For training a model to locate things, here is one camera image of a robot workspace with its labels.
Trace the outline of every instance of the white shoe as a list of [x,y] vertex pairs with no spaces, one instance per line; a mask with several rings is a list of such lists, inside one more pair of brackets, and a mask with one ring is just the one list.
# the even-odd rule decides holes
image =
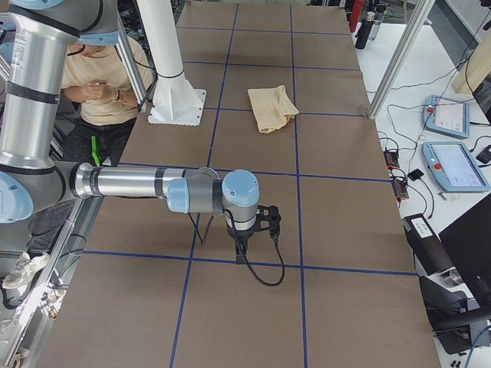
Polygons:
[[49,258],[50,255],[48,253],[33,259],[30,259],[27,253],[22,253],[14,270],[5,276],[2,287],[4,289],[16,289],[28,284],[34,278],[36,272],[42,270],[48,264]]

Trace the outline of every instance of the beige shirt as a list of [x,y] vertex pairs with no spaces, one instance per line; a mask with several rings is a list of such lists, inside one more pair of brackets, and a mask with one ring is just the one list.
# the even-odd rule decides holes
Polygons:
[[[132,38],[128,38],[131,51],[136,61],[148,65],[147,57],[141,46]],[[145,87],[152,84],[151,69],[137,64]],[[132,90],[130,78],[124,69],[123,63],[113,46],[107,46],[97,52],[93,57],[84,57],[76,54],[67,57],[64,68],[61,89],[71,86],[83,86],[93,80],[103,80],[111,87],[121,90]],[[121,106],[116,101],[86,100],[82,103],[82,118],[93,125],[121,124],[136,117],[136,107]]]

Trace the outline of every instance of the white table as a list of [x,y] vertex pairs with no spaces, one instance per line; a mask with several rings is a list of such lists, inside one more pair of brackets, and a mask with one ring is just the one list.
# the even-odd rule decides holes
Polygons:
[[[382,24],[377,39],[375,41],[369,41],[365,49],[357,50],[358,61],[364,75],[364,82],[370,100],[374,96],[374,93],[371,93],[371,91],[376,91],[400,36],[404,31],[404,27],[405,25]],[[425,25],[421,29],[417,40],[414,42],[414,45],[395,80],[393,88],[403,85],[428,83],[434,81],[438,77],[442,77],[452,69],[454,69],[454,65],[438,40],[438,37],[429,25]],[[452,72],[448,76],[443,77],[432,84],[392,90],[384,102],[383,109],[376,118],[377,129],[381,132],[385,132],[390,138],[396,140],[400,148],[414,148],[414,143],[402,136],[398,136],[394,132],[394,128],[387,114],[387,106],[394,104],[402,107],[416,107],[422,105],[429,95],[436,94],[440,96],[444,91],[446,91],[444,94],[445,97],[453,98],[455,100],[472,99],[471,95],[456,94],[453,91],[449,81],[455,76],[456,73]],[[428,222],[438,234],[470,207],[484,198],[488,193],[462,193],[454,195],[445,193],[444,195],[447,200],[444,200],[443,197],[437,194],[441,192],[442,189],[436,184],[431,172],[427,168],[427,164],[421,153],[421,143],[423,140],[437,142],[461,140],[454,139],[451,136],[433,133],[429,130],[422,132],[422,111],[423,107],[414,108],[412,110],[390,107],[390,115],[392,116],[397,132],[402,133],[413,140],[418,140],[420,134],[424,135],[421,137],[422,140],[418,141],[418,147],[413,159],[411,160],[413,151],[402,150],[400,151],[399,163],[401,169],[405,173],[409,173],[409,171],[414,169],[420,169],[425,174],[421,179],[424,180],[433,193],[435,204],[434,214],[432,218],[428,219]],[[486,117],[475,100],[470,101],[470,120],[476,123],[487,123]],[[468,148],[472,148],[476,139],[482,135],[491,135],[491,129],[489,127],[471,126],[470,137],[463,142]],[[381,141],[383,148],[385,147],[385,142],[386,140]],[[491,139],[482,138],[474,151],[474,156],[488,144],[491,144]],[[387,148],[394,147],[395,145],[392,142],[387,142]],[[491,167],[488,169],[484,168],[483,174],[488,181],[491,182]],[[432,200],[428,189],[420,180],[417,180],[416,182],[410,181],[410,184],[426,197],[428,210],[425,215],[428,217],[430,214],[430,207],[432,206]],[[410,198],[402,201],[400,205],[401,218],[415,213],[421,213],[424,208],[424,200],[412,189],[408,189],[408,191]],[[463,289],[470,294],[466,287],[460,287],[460,289]],[[435,339],[435,341],[440,356],[440,362],[443,367],[448,367],[453,360],[462,360],[460,367],[463,368],[466,359],[465,356],[459,357],[456,354],[450,356],[445,353],[439,341],[437,339]],[[470,367],[489,368],[489,362],[491,362],[491,348],[479,348],[473,353]]]

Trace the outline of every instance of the red object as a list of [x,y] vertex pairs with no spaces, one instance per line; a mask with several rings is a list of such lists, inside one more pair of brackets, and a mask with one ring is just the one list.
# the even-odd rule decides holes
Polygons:
[[363,11],[364,5],[365,5],[365,0],[355,0],[350,16],[350,32],[354,32],[356,30],[356,25],[360,20],[360,15],[361,12]]

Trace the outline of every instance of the hand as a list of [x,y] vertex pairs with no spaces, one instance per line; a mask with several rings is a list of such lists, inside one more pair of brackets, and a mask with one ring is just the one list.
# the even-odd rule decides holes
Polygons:
[[88,99],[109,101],[114,100],[116,96],[116,89],[108,86],[105,80],[91,80],[89,83],[87,83]]

